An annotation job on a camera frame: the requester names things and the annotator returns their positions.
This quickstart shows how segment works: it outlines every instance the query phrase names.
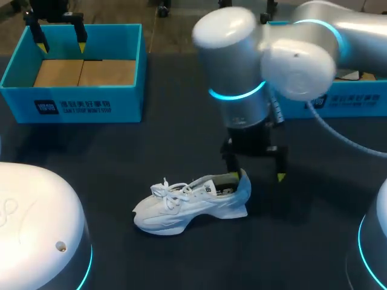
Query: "blue box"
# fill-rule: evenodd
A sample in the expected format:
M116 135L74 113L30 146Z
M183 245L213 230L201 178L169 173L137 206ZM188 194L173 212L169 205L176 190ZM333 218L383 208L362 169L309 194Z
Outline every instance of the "blue box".
M286 25L288 22L269 22ZM329 91L312 101L322 118L387 116L387 80L335 81ZM277 95L285 119L313 118L304 102Z
M141 121L147 58L142 26L85 25L85 29L88 40L82 54L72 25L43 25L50 46L45 54L26 27L0 82L0 92L18 123ZM34 88L42 61L49 59L135 60L134 82L125 86Z

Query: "glowing blue light ring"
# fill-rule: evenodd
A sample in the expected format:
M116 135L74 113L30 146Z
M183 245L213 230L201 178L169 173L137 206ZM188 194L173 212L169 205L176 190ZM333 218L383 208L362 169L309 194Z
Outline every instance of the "glowing blue light ring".
M333 33L334 37L336 37L337 43L339 44L340 52L342 54L345 52L344 39L341 36L341 34L339 33L339 31L336 28L334 28L331 24L329 24L325 21L322 21L322 20L317 20L317 19L304 19L304 20L296 21L294 24L304 23L304 22L311 22L311 23L319 24L319 25L322 25L325 28L329 29Z
M87 277L89 276L89 273L90 273L90 269L91 269L91 262L93 261L93 246L91 247L91 254L90 254L90 262L89 262L89 267L87 268L87 271L86 271L86 274L82 280L82 282L80 283L80 285L78 286L78 288L76 290L80 290L83 286L83 284L85 284L86 282L86 279Z
M258 92L265 85L265 82L266 81L263 81L255 89L253 89L250 92L246 92L243 95L221 95L221 94L218 94L217 92L214 92L213 89L209 89L208 92L210 93L210 95L212 97L217 98L218 100L222 100L222 101L240 100L241 98L246 98L246 97Z
M368 266L365 258L364 258L364 255L363 255L363 251L362 251L362 246L360 245L360 230L362 228L362 224L363 224L363 221L364 221L364 218L365 216L363 217L362 219L362 222L360 223L360 227L359 227L359 232L357 233L357 243L359 245L359 252L360 252L360 256L362 257L362 260L363 260L363 263L365 265L365 267L367 268L368 272L370 273L371 277L376 281L376 283L378 283L378 285L383 289L383 290L387 290L387 288L381 283L381 281L379 281L379 279L375 276L375 274L371 271L371 268Z

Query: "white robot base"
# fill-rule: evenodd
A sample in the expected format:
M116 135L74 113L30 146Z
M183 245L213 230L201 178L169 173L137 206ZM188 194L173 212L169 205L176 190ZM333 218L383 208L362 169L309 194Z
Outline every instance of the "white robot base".
M387 290L387 181L364 216L346 257L352 290Z
M92 259L73 188L51 171L0 163L0 289L87 290Z

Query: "white sneaker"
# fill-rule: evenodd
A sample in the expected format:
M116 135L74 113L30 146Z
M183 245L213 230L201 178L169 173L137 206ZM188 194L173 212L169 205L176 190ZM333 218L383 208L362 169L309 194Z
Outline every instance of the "white sneaker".
M228 173L207 175L190 184L169 185L164 179L164 184L152 185L152 196L135 207L134 223L147 233L168 236L182 233L201 214L220 219L247 216L245 203L252 187L242 173L241 180Z

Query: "shoe lace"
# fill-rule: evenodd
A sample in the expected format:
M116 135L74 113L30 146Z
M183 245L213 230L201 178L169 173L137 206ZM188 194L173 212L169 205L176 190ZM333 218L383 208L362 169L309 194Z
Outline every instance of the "shoe lace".
M163 184L152 185L151 191L154 196L163 198L166 210L172 210L176 205L180 205L181 201L189 201L188 194L192 193L192 189L188 184L176 183L169 185L165 178Z

